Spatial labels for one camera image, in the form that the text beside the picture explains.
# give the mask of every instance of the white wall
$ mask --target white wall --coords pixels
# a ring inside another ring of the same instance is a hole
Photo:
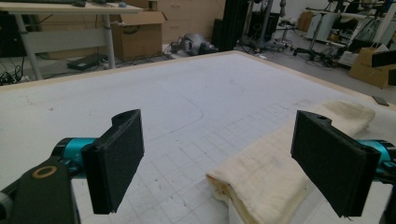
[[[272,12],[279,12],[280,0],[274,0]],[[286,0],[286,16],[285,18],[296,18],[299,19],[301,13],[306,7],[321,8],[324,9],[329,4],[328,0]],[[260,9],[260,5],[255,4],[255,10]]]

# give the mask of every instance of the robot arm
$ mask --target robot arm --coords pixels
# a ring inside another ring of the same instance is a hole
[[[46,161],[0,191],[0,223],[80,223],[73,177],[87,178],[95,214],[116,212],[143,158],[140,110],[112,118],[99,138],[65,138]]]
[[[291,156],[339,217],[361,216],[374,180],[396,185],[394,145],[383,140],[356,141],[318,114],[297,112]],[[387,224],[396,223],[396,190],[384,217]]]
[[[216,53],[219,51],[200,34],[186,34],[180,37],[177,42],[171,43],[170,46],[172,53],[184,50],[191,56]]]

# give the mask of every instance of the white table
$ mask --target white table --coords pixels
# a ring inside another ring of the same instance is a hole
[[[82,223],[228,223],[205,172],[297,109],[329,99],[375,110],[359,138],[396,144],[396,113],[371,97],[233,51],[5,86],[0,94],[0,189],[45,160],[59,140],[100,136],[111,117],[141,108],[146,154],[119,212],[93,215],[87,182],[74,180]],[[354,224],[375,223],[388,198],[384,186],[373,186]],[[308,203],[293,223],[348,223],[323,198]]]
[[[7,11],[15,15],[21,39],[25,47],[29,61],[35,73],[35,79],[40,80],[42,76],[39,71],[35,53],[51,52],[65,49],[81,49],[106,45],[107,57],[110,68],[115,68],[115,58],[113,50],[113,39],[111,35],[110,19],[111,14],[137,13],[142,11],[138,7],[118,7],[117,4],[110,4],[113,7],[99,7],[87,3],[85,7],[73,7],[63,4],[33,4],[33,3],[8,3],[0,2],[0,10]],[[88,31],[62,31],[62,32],[27,32],[21,15],[37,14],[96,14],[103,15],[103,29]]]

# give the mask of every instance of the cloth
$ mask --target cloth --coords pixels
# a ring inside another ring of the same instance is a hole
[[[368,126],[375,112],[363,105],[329,101],[308,111],[332,120],[332,126],[353,136]],[[289,223],[311,183],[290,155],[294,131],[285,126],[252,143],[206,174],[218,200],[233,202],[245,223]]]

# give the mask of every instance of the white desk leg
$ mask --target white desk leg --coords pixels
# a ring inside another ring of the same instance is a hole
[[[114,49],[113,49],[113,36],[111,35],[110,18],[108,15],[103,15],[103,20],[105,22],[105,40],[107,47],[107,57],[110,68],[116,68]]]
[[[387,15],[384,19],[382,19],[381,23],[379,24],[378,29],[376,30],[375,37],[373,42],[380,43],[382,36],[384,35],[385,31],[388,29],[388,26],[393,19],[393,16],[396,13],[396,5],[392,4],[390,9],[388,10]]]
[[[27,57],[29,58],[30,65],[32,65],[33,72],[35,73],[35,80],[41,80],[41,79],[43,79],[43,77],[41,76],[41,73],[38,70],[38,63],[37,63],[37,59],[35,58],[35,53],[32,51],[31,46],[29,44],[29,39],[28,39],[29,33],[26,31],[26,28],[24,26],[22,15],[15,14],[15,20],[17,21],[18,28],[20,30],[21,39],[22,39]]]

